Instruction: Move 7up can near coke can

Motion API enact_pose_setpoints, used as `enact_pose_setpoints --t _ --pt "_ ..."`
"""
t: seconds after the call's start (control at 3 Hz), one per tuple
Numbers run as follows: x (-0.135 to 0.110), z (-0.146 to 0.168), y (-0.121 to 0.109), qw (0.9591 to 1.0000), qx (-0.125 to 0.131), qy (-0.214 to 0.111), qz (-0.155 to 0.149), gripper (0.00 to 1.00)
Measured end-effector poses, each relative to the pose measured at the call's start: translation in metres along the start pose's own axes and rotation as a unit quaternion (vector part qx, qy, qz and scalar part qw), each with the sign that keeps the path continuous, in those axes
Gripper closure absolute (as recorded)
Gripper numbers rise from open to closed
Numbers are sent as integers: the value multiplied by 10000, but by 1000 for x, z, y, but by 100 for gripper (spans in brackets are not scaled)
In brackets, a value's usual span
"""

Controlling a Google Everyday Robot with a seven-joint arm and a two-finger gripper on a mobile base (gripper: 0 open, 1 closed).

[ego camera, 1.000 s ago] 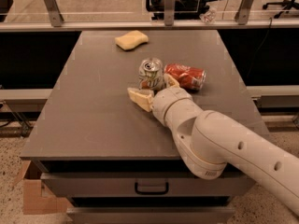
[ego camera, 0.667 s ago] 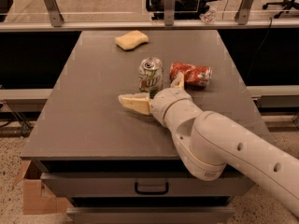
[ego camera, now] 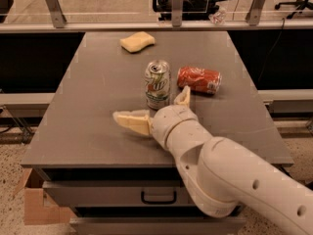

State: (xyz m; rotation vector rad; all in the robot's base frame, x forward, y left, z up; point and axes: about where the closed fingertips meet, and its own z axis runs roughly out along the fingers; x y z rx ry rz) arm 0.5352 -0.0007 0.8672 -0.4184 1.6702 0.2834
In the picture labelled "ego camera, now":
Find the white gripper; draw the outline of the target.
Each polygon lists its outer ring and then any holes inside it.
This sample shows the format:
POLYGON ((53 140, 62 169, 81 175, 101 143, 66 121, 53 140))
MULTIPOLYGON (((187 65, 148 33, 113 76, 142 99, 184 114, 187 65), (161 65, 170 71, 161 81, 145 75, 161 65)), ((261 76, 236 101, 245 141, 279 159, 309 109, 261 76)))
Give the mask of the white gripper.
POLYGON ((174 99, 175 105, 170 105, 158 110, 150 117, 149 110, 120 111, 114 112, 114 121, 136 133, 152 136, 157 143, 167 150, 167 139, 170 132, 180 123, 187 120, 199 120, 190 107, 191 88, 186 85, 174 99))

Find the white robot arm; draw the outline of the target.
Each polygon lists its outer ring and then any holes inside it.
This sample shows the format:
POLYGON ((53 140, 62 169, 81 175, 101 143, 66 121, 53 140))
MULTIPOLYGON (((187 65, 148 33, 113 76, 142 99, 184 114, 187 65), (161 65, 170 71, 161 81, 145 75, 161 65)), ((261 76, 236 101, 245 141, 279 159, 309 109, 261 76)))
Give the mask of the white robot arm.
POLYGON ((189 107, 190 88, 151 117, 147 110, 115 112, 115 122, 151 135, 169 152, 193 202, 212 217, 239 203, 270 219, 288 235, 313 235, 313 192, 246 147, 214 137, 189 107))

